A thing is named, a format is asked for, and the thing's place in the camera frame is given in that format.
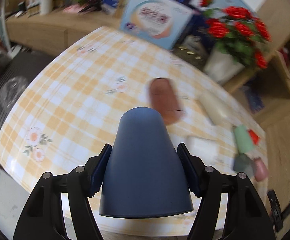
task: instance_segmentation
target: red flower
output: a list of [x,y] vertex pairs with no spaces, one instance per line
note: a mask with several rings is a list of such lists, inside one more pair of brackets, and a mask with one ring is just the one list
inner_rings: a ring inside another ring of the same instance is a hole
[[243,7],[229,6],[223,10],[229,16],[237,19],[251,18],[251,12]]
[[212,26],[213,23],[215,23],[215,22],[219,22],[219,20],[218,20],[218,19],[208,19],[208,20],[206,20],[206,23],[207,23],[209,26]]
[[250,37],[254,35],[254,33],[251,31],[249,27],[247,27],[245,24],[242,24],[240,22],[235,22],[235,28],[246,37]]
[[266,25],[261,21],[257,21],[255,22],[255,26],[260,32],[260,34],[262,35],[262,37],[266,39],[267,41],[270,41],[270,34],[266,29]]
[[225,23],[217,21],[213,22],[212,26],[208,29],[208,33],[216,38],[223,38],[227,33],[229,33],[229,29],[226,28]]
[[261,54],[261,52],[257,51],[255,53],[255,58],[256,58],[256,64],[260,68],[267,68],[267,62],[266,62],[265,58],[263,57],[263,55]]
[[207,7],[207,6],[209,6],[212,2],[213,2],[213,0],[201,0],[200,3],[199,3],[199,5],[200,5],[201,7]]

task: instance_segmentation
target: checkered tablecloth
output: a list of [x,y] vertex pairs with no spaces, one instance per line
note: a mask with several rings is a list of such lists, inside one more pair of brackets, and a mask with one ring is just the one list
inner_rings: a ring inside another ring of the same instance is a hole
[[[216,140],[220,153],[215,168],[235,175],[231,127],[212,125],[195,101],[210,90],[230,107],[233,124],[243,123],[261,137],[250,156],[260,156],[267,165],[264,131],[223,88],[170,52],[107,27],[60,54],[21,95],[0,131],[0,163],[28,192],[45,171],[59,175],[84,165],[105,143],[113,145],[119,120],[127,110],[150,107],[148,85],[156,77],[173,79],[186,112],[180,122],[167,127],[175,147],[189,135]],[[255,185],[265,201],[267,180]],[[193,212],[129,220],[98,215],[100,196],[99,192],[89,199],[100,229],[141,236],[187,235],[200,203],[192,195]],[[70,218],[66,194],[62,201],[64,215]],[[226,203],[223,194],[216,228],[223,227]]]

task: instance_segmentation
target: metal screw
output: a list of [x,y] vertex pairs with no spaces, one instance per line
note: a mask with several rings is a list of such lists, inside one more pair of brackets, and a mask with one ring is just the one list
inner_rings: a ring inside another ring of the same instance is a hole
[[205,167],[205,171],[206,172],[213,172],[214,171],[214,168],[212,166],[206,166]]
[[45,173],[43,174],[43,178],[44,178],[44,179],[48,179],[50,176],[51,176],[51,173],[50,173],[50,172],[45,172]]
[[241,179],[246,179],[246,174],[243,173],[243,172],[240,172],[240,173],[238,174],[238,176],[239,176]]
[[75,171],[80,173],[80,172],[83,172],[85,170],[84,166],[78,166],[76,167]]

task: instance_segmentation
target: clear plastic object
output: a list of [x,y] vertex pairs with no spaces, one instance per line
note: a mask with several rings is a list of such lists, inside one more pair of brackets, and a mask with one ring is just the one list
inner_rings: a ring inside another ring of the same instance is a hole
[[9,113],[18,98],[28,86],[26,78],[18,76],[5,83],[0,91],[0,102],[3,109]]

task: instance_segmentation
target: white vase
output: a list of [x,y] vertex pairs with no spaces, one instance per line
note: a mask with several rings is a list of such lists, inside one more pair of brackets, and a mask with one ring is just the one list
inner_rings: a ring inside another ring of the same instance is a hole
[[40,15],[45,15],[53,10],[53,0],[39,0]]
[[220,85],[225,84],[237,73],[242,71],[244,65],[234,62],[229,54],[223,54],[214,48],[204,67],[204,73]]

